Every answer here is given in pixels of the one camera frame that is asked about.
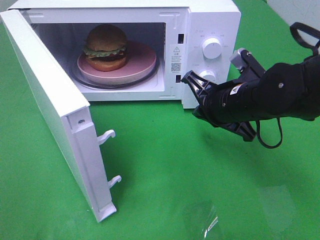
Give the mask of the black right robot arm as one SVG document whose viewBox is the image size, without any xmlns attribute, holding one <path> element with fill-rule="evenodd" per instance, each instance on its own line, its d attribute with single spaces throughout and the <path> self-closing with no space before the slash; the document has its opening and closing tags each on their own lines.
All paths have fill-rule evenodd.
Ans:
<svg viewBox="0 0 320 240">
<path fill-rule="evenodd" d="M 253 56 L 239 78 L 216 84 L 189 71 L 182 78 L 199 105 L 193 115 L 251 142 L 258 135 L 251 122 L 284 117 L 313 121 L 320 115 L 320 57 L 301 63 L 276 63 L 264 70 Z"/>
</svg>

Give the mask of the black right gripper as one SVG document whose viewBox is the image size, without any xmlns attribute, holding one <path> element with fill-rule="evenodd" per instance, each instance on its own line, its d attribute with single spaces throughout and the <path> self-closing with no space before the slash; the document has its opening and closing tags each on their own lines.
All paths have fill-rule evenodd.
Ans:
<svg viewBox="0 0 320 240">
<path fill-rule="evenodd" d="M 256 131 L 250 122 L 258 119 L 257 81 L 216 84 L 191 70 L 181 82 L 190 87 L 198 102 L 193 112 L 196 118 L 239 135 L 245 142 L 254 140 Z"/>
</svg>

